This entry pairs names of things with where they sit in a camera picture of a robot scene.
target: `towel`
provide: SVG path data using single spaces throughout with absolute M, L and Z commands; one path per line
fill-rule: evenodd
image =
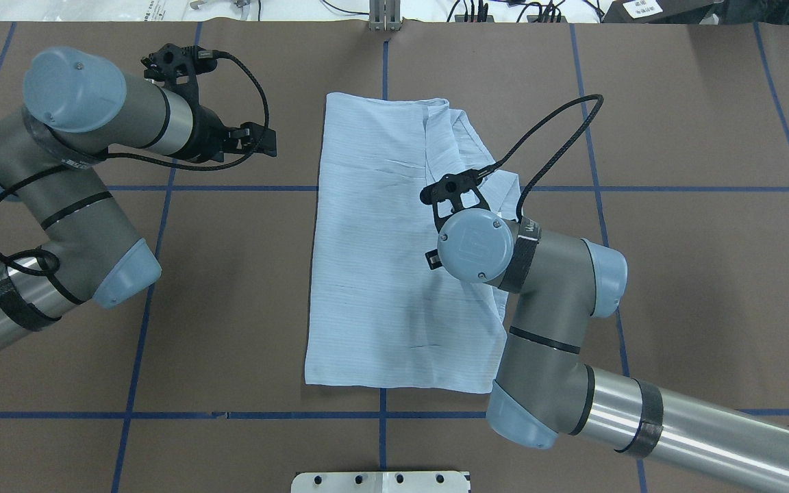
M 328 95 L 307 384 L 491 391 L 507 293 L 429 269 L 438 232 L 419 192 L 492 162 L 466 113 L 445 99 Z M 518 175 L 496 171 L 479 190 L 492 212 L 514 218 Z

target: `white label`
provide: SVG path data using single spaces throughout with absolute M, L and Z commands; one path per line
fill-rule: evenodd
M 623 2 L 623 7 L 632 18 L 645 18 L 663 12 L 657 0 L 635 0 L 634 2 Z
M 164 20 L 164 18 L 166 18 L 166 0 L 148 0 L 144 20 Z

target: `metal bracket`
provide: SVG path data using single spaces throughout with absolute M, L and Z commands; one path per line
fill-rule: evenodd
M 370 0 L 371 31 L 401 31 L 401 0 Z

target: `white metal plate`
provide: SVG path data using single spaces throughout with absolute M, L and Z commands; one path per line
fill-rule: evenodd
M 301 473 L 291 493 L 471 493 L 470 477 L 458 471 Z

